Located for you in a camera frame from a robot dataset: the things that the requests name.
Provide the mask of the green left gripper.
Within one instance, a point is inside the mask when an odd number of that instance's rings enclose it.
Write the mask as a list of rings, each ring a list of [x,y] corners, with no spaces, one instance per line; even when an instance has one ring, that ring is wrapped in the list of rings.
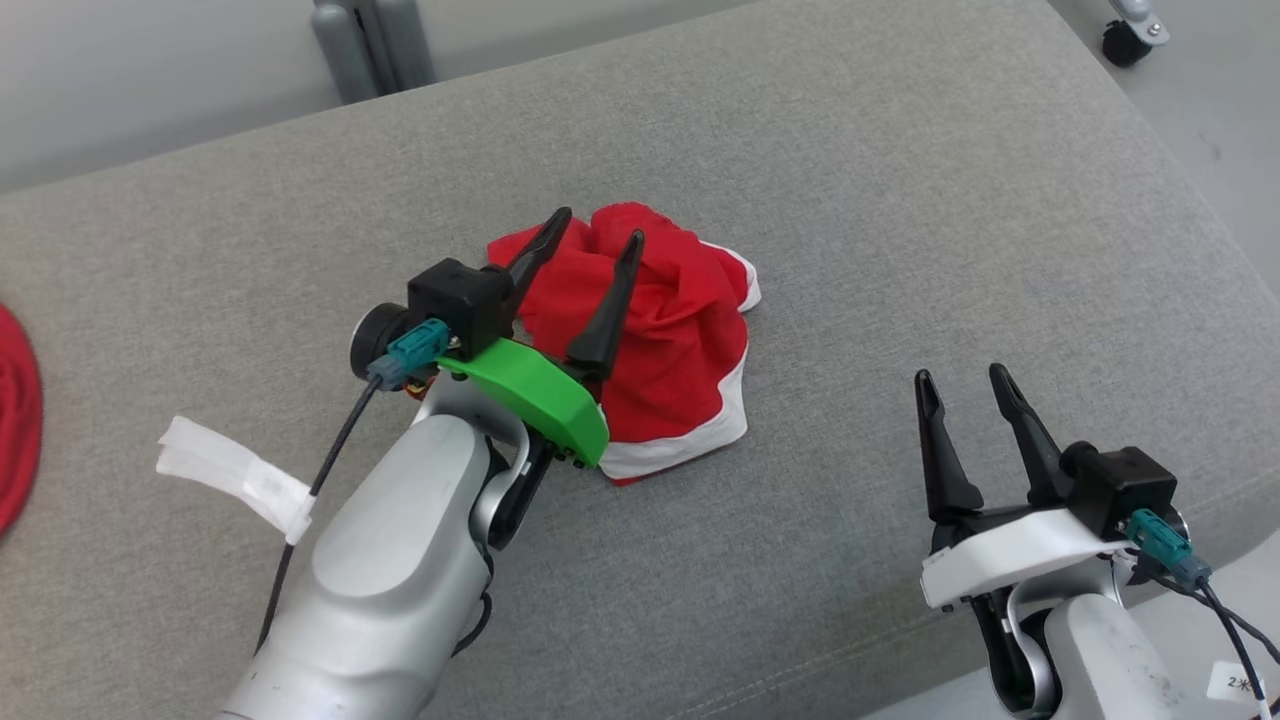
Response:
[[[532,229],[508,260],[486,265],[486,313],[497,323],[513,323],[540,269],[552,260],[573,219],[571,208],[557,208]],[[557,447],[596,468],[609,443],[605,416],[584,386],[603,386],[614,369],[634,296],[645,234],[635,229],[614,263],[613,278],[584,329],[567,347],[563,370],[534,347],[498,340],[463,360],[444,355],[440,369],[466,375]]]

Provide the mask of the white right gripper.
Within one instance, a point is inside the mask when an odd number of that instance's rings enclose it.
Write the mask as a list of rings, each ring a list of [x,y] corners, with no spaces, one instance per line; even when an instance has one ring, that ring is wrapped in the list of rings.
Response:
[[[1073,480],[1061,469],[1060,447],[1004,364],[989,365],[989,382],[1027,471],[1027,502],[1064,503]],[[945,404],[927,369],[915,374],[914,389],[928,518],[952,527],[977,515],[984,500],[964,471],[945,425]],[[1068,509],[1039,510],[931,555],[922,564],[920,588],[928,607],[942,609],[1130,547],[1124,536],[1100,538]]]

